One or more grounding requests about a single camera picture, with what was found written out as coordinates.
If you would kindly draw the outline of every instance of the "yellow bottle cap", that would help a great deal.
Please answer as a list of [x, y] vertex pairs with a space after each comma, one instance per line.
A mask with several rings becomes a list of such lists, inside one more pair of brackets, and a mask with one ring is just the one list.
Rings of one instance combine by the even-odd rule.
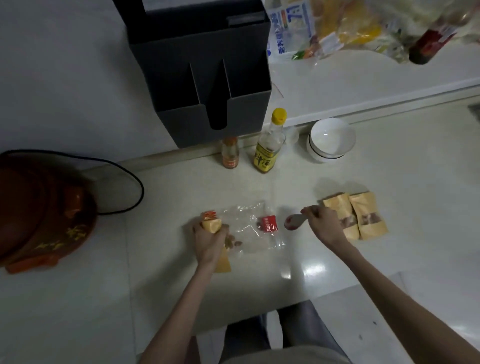
[[273, 110], [272, 123], [278, 126], [285, 124], [287, 121], [287, 111], [282, 108]]

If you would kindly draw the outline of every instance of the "hand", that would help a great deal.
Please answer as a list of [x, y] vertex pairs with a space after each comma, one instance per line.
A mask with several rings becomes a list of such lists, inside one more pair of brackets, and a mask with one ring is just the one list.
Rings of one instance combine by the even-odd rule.
[[316, 237], [335, 254], [353, 248], [343, 233], [336, 211], [328, 207], [310, 206], [304, 207], [301, 214], [308, 218]]
[[222, 225], [217, 233], [212, 234], [205, 230], [201, 223], [197, 223], [193, 226], [193, 233], [198, 267], [208, 266], [215, 269], [228, 235], [228, 225]]

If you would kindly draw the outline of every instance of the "forearm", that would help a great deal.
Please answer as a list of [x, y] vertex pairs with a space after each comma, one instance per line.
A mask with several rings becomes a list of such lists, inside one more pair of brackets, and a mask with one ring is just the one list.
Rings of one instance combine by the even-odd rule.
[[197, 268], [172, 313], [143, 353], [140, 364], [183, 364], [198, 309], [214, 268]]
[[352, 247], [338, 254], [415, 363], [480, 363], [480, 353]]

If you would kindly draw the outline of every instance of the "person's left hand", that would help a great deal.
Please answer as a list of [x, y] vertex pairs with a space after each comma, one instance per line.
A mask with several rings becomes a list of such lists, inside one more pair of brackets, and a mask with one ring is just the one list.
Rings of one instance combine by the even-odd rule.
[[228, 225], [222, 225], [217, 233], [212, 234], [202, 228], [201, 223], [197, 223], [193, 226], [193, 233], [195, 235], [195, 255], [197, 256], [198, 266], [209, 266], [215, 269], [228, 235]]

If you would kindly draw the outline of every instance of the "person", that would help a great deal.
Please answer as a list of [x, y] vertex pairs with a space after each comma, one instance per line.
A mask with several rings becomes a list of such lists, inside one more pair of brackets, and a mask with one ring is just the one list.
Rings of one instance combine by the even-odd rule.
[[[480, 363], [480, 352], [416, 303], [372, 266], [343, 234], [335, 211], [301, 211], [316, 237], [357, 277], [415, 363]], [[196, 272], [166, 322], [143, 353], [141, 364], [183, 364], [192, 327], [220, 257], [228, 227], [211, 234], [194, 226]], [[229, 325], [220, 359], [225, 364], [350, 363], [310, 301], [278, 310], [284, 348], [270, 349], [265, 315]]]

